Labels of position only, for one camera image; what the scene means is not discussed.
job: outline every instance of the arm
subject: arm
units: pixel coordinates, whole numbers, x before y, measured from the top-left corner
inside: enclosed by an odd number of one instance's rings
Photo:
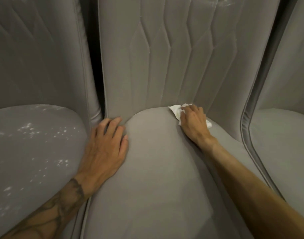
[[[120,121],[121,118],[113,121],[104,119],[98,127],[93,128],[75,177],[1,238],[58,238],[81,205],[122,165],[128,137],[126,135],[122,139],[125,127],[118,127]]]
[[[304,238],[304,218],[277,196],[211,136],[206,115],[195,105],[182,108],[182,129],[209,155],[228,194],[256,239]]]

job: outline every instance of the grey car seat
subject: grey car seat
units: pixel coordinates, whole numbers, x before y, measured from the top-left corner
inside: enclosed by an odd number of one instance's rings
[[[106,115],[123,117],[130,143],[88,203],[84,238],[251,237],[167,106],[202,106],[211,133],[265,181],[240,123],[278,3],[99,0]]]
[[[254,105],[251,101],[247,110]],[[254,113],[246,120],[247,142],[258,164],[304,216],[304,0],[291,13]]]
[[[76,173],[100,120],[78,0],[0,0],[0,236]]]

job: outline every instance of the hand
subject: hand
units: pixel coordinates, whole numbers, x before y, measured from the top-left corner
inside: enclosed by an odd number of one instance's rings
[[[206,115],[202,107],[190,105],[181,108],[181,126],[186,134],[196,145],[206,152],[210,152],[217,139],[210,134],[206,125]]]
[[[87,198],[113,176],[124,161],[129,142],[127,135],[122,139],[125,127],[118,126],[121,121],[120,117],[112,121],[106,118],[91,131],[90,141],[74,177],[82,185]]]

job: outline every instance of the tattooed forearm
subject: tattooed forearm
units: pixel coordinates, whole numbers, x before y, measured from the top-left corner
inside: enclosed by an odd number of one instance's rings
[[[84,201],[82,186],[71,179],[54,197],[1,238],[56,238]]]

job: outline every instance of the white tissue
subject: white tissue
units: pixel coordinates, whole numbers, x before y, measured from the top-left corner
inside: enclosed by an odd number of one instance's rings
[[[185,113],[184,110],[181,109],[181,105],[174,105],[174,106],[169,106],[169,108],[172,110],[172,112],[174,113],[175,117],[179,120],[179,123],[178,125],[180,126],[181,125],[181,112],[183,111]],[[207,125],[207,128],[211,128],[212,127],[212,124],[206,120],[206,125]]]

